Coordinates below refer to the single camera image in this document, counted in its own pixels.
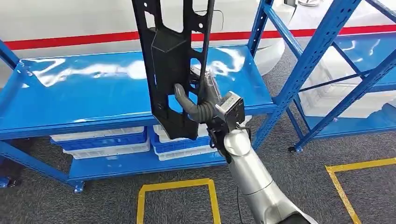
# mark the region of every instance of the red stripe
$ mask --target red stripe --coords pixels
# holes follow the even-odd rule
[[[340,35],[346,34],[366,34],[366,33],[382,33],[382,32],[395,32],[396,25],[380,25],[380,26],[366,26],[366,27],[344,27],[340,31]],[[291,33],[295,37],[312,36],[315,29],[299,29],[292,30]],[[226,40],[246,40],[249,39],[250,32],[224,32],[224,33],[211,33],[211,41],[226,41]],[[281,37],[278,31],[264,31],[262,38],[279,38]],[[203,34],[193,34],[191,36],[193,41],[203,41]],[[106,43],[116,41],[130,41],[138,40],[139,34],[137,31],[113,33],[113,34],[96,34],[86,36],[68,36],[57,38],[46,38],[36,40],[20,40],[20,41],[7,41],[5,44],[11,50],[24,50],[36,48],[50,48],[71,46],[90,43]]]

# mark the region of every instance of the white plastic bin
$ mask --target white plastic bin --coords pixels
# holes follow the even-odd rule
[[[54,141],[68,141],[68,140],[77,140],[77,139],[106,137],[106,136],[121,135],[121,134],[142,133],[143,131],[144,131],[144,127],[142,126],[142,127],[128,127],[128,128],[119,128],[119,129],[103,130],[103,131],[95,131],[95,132],[56,134],[56,135],[50,135],[50,137]]]
[[[157,153],[156,148],[154,147],[154,152],[155,152],[155,154],[158,155],[158,159],[160,161],[165,161],[165,160],[171,160],[171,159],[176,159],[176,158],[181,158],[181,157],[186,157],[186,156],[217,152],[217,149],[211,148],[210,146],[199,146],[199,147],[186,148],[186,149],[181,149],[181,150],[172,151],[172,152]]]
[[[252,116],[246,116],[245,121],[241,124],[241,126],[245,126],[247,122],[252,119]],[[153,126],[154,132],[158,135],[160,142],[166,143],[171,141],[181,141],[185,140],[185,138],[177,138],[177,139],[169,139],[165,130],[161,125],[154,125]],[[198,137],[208,136],[207,126],[206,124],[199,124],[198,126]]]
[[[147,138],[145,143],[123,145],[123,146],[110,146],[110,147],[99,147],[99,148],[86,148],[78,150],[63,150],[64,153],[70,154],[74,159],[87,159],[102,156],[121,155],[129,153],[141,153],[150,150],[150,138]]]
[[[334,47],[330,47],[302,88],[353,75],[354,73],[353,69],[337,50]],[[301,107],[305,116],[323,117],[327,115],[360,82],[361,79],[355,77],[300,92]],[[373,112],[380,110],[385,103],[395,98],[396,91],[367,93],[361,99],[355,101],[339,117],[367,118]]]

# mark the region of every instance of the shelf foot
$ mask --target shelf foot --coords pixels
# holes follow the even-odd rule
[[[0,188],[12,188],[21,182],[11,177],[0,177]]]
[[[84,181],[78,182],[76,184],[76,186],[74,187],[74,193],[78,194],[78,193],[83,192],[84,186],[85,186],[85,182]]]
[[[289,152],[294,153],[294,152],[302,152],[303,148],[301,147],[295,147],[295,146],[291,146],[287,149]]]

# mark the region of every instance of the robotic hand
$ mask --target robotic hand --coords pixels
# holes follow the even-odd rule
[[[191,71],[198,75],[197,68]],[[208,125],[212,146],[228,167],[258,224],[316,224],[278,188],[250,143],[250,134],[238,122],[245,119],[243,99],[229,91],[221,97],[212,73],[205,72],[204,101],[194,104],[180,84],[175,84],[179,104],[199,123]]]

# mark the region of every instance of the blue plastic bin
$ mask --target blue plastic bin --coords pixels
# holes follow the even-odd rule
[[[99,148],[109,146],[122,146],[141,144],[147,141],[147,128],[145,127],[142,133],[122,134],[98,138],[78,139],[68,141],[53,141],[51,143],[61,146],[65,151]]]
[[[196,140],[180,140],[161,143],[158,135],[154,132],[153,127],[147,127],[148,135],[150,137],[151,144],[156,148],[157,153],[167,153],[181,149],[194,148],[199,146],[207,146],[210,142],[210,137],[199,137]]]

